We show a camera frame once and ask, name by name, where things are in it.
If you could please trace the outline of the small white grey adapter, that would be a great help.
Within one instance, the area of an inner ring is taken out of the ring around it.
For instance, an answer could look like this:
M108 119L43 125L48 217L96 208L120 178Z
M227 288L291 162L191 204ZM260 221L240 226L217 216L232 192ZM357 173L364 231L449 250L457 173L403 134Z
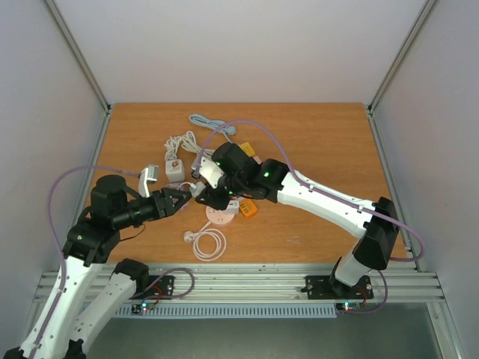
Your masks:
M240 202L238 200L230 200L227 208L225 209L225 213L228 215L236 215L239 213L239 207Z

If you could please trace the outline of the orange power strip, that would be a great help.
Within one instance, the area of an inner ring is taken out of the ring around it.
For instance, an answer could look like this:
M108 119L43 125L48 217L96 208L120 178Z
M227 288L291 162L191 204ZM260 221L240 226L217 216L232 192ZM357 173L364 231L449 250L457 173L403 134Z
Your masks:
M239 202L239 210L244 218L252 218L257 214L257 207L251 199L243 199Z

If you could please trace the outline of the white cube socket with flower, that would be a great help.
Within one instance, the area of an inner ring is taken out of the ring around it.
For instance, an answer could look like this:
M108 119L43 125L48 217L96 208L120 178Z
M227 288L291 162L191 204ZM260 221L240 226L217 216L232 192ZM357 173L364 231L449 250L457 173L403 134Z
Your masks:
M185 169L181 159L169 159L165 161L165 175L170 183L184 181Z

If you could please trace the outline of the yellow cube socket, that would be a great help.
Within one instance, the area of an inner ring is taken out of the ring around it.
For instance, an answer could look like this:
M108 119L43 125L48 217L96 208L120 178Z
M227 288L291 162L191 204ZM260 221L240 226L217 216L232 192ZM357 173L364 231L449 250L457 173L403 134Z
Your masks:
M242 149L242 151L247 154L248 156L250 157L254 157L256 156L256 152L254 151L253 147L250 145L249 142L245 142L245 143L242 143L240 145L240 148Z

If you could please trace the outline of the white USB charger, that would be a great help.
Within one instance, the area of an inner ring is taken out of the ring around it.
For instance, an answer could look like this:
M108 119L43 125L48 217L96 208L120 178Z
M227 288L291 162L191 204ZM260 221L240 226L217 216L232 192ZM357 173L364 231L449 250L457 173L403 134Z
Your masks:
M190 183L189 190L193 197L197 197L205 189L205 184L202 182Z

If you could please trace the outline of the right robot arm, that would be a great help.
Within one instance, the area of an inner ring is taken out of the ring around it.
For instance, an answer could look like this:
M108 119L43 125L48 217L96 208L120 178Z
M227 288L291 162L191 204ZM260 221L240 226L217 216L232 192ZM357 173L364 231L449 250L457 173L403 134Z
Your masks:
M257 162L232 143L224 143L209 158L200 156L195 170L205 181L195 194L199 204L224 210L233 197L268 200L310 212L356 238L329 276L336 298L349 295L370 271L387 268L399 232L394 223L396 209L389 199L373 202L349 197L278 160Z

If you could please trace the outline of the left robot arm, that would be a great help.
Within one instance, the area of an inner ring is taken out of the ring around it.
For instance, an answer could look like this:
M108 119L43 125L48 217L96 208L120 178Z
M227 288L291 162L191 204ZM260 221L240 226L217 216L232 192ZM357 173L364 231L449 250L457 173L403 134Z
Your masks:
M42 313L22 345L4 356L86 358L116 310L150 291L148 266L125 259L116 265L102 292L84 305L92 283L120 243L120 232L170 217L191 197L189 191L174 188L135 191L120 175L97 180L90 205L67 234L61 269Z

